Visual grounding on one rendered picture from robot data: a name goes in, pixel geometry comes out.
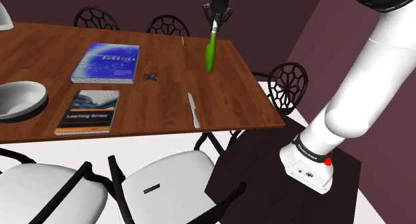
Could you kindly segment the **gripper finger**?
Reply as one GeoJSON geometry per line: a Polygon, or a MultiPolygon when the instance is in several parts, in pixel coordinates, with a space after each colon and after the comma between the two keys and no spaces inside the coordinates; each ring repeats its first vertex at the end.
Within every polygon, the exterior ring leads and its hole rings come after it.
{"type": "Polygon", "coordinates": [[[229,18],[232,16],[233,14],[233,10],[232,8],[227,8],[224,12],[222,13],[218,13],[218,17],[216,19],[216,23],[217,23],[217,30],[220,30],[221,26],[228,22],[229,18]]]}
{"type": "Polygon", "coordinates": [[[210,25],[213,24],[213,20],[215,19],[216,13],[215,13],[215,4],[210,1],[209,3],[206,3],[203,5],[203,11],[206,20],[209,22],[210,25]]]}

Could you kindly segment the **green handled kitchen tool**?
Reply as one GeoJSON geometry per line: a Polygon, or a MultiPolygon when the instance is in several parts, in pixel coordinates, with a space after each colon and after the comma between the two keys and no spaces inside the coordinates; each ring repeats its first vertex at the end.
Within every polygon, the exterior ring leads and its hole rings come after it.
{"type": "Polygon", "coordinates": [[[205,68],[208,72],[211,72],[213,70],[213,66],[215,62],[217,30],[218,30],[218,24],[216,20],[213,20],[210,41],[205,51],[205,68]]]}

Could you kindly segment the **black web back chair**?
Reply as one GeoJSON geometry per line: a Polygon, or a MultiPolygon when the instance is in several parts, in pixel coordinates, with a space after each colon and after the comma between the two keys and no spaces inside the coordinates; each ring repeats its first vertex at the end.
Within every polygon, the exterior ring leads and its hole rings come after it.
{"type": "Polygon", "coordinates": [[[267,78],[267,97],[274,108],[284,115],[289,115],[295,110],[309,82],[305,68],[296,62],[282,63],[268,74],[258,71],[252,71],[252,74],[267,78]]]}
{"type": "Polygon", "coordinates": [[[186,24],[180,18],[169,14],[159,15],[152,19],[147,27],[146,33],[177,35],[182,37],[190,36],[186,24]]]}
{"type": "Polygon", "coordinates": [[[86,6],[81,8],[73,20],[74,27],[92,29],[119,30],[114,17],[106,10],[97,6],[86,6]]]}

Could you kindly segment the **silver table knife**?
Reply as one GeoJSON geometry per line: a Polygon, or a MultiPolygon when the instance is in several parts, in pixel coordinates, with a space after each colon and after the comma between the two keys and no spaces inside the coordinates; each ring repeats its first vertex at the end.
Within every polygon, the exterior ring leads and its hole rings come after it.
{"type": "Polygon", "coordinates": [[[198,120],[196,112],[195,112],[196,106],[195,106],[195,102],[193,100],[192,94],[188,93],[188,98],[189,98],[189,104],[191,106],[191,112],[192,112],[192,115],[193,115],[193,125],[194,125],[194,128],[198,129],[198,128],[200,128],[200,123],[199,123],[199,120],[198,120]]]}

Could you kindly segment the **wooden table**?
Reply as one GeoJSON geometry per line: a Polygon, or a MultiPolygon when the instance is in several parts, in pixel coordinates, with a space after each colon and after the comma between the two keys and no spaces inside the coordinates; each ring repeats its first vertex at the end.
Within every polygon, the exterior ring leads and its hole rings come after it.
{"type": "Polygon", "coordinates": [[[205,69],[202,38],[16,22],[0,31],[0,84],[36,81],[49,95],[38,116],[0,123],[0,143],[57,140],[54,130],[83,86],[72,72],[94,42],[140,46],[134,84],[118,85],[111,137],[192,133],[188,93],[199,130],[227,131],[283,127],[275,110],[232,42],[217,42],[215,66],[205,69]],[[145,81],[145,74],[157,81],[145,81]]]}

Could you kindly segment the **blue book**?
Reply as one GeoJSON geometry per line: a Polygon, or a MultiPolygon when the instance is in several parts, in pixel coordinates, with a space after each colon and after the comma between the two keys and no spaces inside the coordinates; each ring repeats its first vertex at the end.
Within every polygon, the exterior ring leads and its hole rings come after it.
{"type": "Polygon", "coordinates": [[[72,83],[134,84],[140,46],[92,43],[70,76],[72,83]]]}

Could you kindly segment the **dark book with orange stripe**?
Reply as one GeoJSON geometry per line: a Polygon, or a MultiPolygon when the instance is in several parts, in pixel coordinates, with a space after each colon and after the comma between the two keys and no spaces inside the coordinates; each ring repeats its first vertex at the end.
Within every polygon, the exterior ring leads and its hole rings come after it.
{"type": "Polygon", "coordinates": [[[119,90],[78,90],[54,134],[109,133],[119,97],[119,90]]]}

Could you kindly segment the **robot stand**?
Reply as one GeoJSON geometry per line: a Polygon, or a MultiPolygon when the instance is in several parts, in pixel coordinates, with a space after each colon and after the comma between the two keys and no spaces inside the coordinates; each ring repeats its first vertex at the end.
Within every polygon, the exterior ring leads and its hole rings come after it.
{"type": "Polygon", "coordinates": [[[333,152],[333,184],[319,194],[288,176],[279,151],[303,130],[284,116],[283,128],[244,131],[218,158],[206,194],[218,203],[241,181],[247,183],[221,224],[353,224],[361,162],[333,152]]]}

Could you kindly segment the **white rounded object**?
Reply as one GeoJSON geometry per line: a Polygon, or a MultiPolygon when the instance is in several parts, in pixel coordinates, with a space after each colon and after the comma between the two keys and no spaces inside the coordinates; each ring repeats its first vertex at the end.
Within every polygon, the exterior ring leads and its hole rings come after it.
{"type": "Polygon", "coordinates": [[[14,28],[13,22],[6,8],[0,2],[0,31],[10,30],[12,28],[14,28]]]}

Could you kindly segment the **white bowl with dark outside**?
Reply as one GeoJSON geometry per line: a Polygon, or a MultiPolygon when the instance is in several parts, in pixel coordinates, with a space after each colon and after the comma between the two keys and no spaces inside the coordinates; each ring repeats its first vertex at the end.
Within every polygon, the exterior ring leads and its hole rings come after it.
{"type": "Polygon", "coordinates": [[[16,123],[40,114],[49,97],[44,85],[16,81],[0,85],[0,123],[16,123]]]}

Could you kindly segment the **white seat black frame chair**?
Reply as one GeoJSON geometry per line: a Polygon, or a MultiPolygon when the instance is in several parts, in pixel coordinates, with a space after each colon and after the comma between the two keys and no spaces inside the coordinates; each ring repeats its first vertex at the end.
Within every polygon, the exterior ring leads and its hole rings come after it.
{"type": "Polygon", "coordinates": [[[128,177],[115,156],[108,162],[122,224],[219,224],[247,188],[242,181],[215,203],[205,193],[214,164],[199,150],[164,157],[128,177]]]}
{"type": "Polygon", "coordinates": [[[111,180],[88,161],[75,170],[4,148],[0,156],[20,162],[0,171],[0,224],[96,224],[114,195],[111,180]]]}

